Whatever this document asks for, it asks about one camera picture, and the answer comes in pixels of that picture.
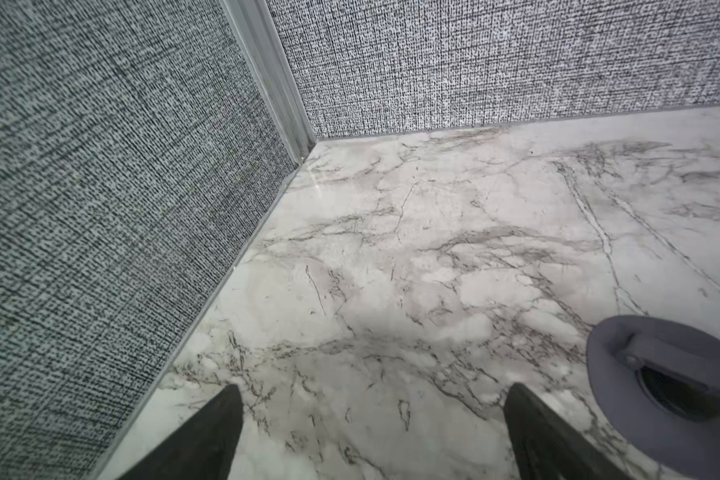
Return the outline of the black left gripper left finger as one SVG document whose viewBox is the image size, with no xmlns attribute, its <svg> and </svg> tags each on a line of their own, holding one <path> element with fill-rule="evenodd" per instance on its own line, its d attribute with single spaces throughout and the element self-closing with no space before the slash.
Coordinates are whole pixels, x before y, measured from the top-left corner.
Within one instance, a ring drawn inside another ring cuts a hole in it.
<svg viewBox="0 0 720 480">
<path fill-rule="evenodd" d="M 227 385 L 121 477 L 225 480 L 243 425 L 241 392 L 238 386 Z"/>
</svg>

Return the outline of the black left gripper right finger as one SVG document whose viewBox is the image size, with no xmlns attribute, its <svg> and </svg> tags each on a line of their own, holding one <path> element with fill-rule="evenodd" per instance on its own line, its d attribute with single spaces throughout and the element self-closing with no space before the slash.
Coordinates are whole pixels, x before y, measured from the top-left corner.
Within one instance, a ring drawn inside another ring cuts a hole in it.
<svg viewBox="0 0 720 480">
<path fill-rule="evenodd" d="M 626 479 L 628 476 L 522 383 L 503 414 L 522 479 Z"/>
</svg>

